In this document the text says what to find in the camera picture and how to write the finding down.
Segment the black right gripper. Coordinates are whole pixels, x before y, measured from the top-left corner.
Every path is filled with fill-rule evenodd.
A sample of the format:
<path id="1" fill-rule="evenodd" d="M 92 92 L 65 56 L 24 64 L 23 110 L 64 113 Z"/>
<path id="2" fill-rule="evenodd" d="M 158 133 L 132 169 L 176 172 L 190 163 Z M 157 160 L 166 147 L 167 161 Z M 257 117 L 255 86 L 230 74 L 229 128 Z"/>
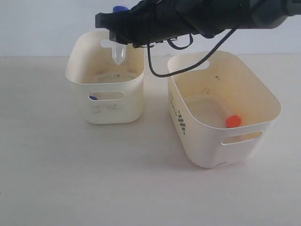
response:
<path id="1" fill-rule="evenodd" d="M 141 0 L 129 10 L 95 15 L 95 27 L 110 31 L 110 40 L 135 47 L 194 33 L 176 11 L 175 0 Z"/>

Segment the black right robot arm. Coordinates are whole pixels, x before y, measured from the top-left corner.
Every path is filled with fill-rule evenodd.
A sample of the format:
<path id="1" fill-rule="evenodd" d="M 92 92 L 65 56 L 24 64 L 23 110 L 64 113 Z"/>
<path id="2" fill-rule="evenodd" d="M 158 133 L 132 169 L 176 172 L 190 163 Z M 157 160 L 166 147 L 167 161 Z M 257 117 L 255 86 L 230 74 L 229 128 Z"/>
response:
<path id="1" fill-rule="evenodd" d="M 212 39 L 228 29 L 274 29 L 300 13 L 299 0 L 141 0 L 129 10 L 96 14 L 95 27 L 138 48 L 189 34 Z"/>

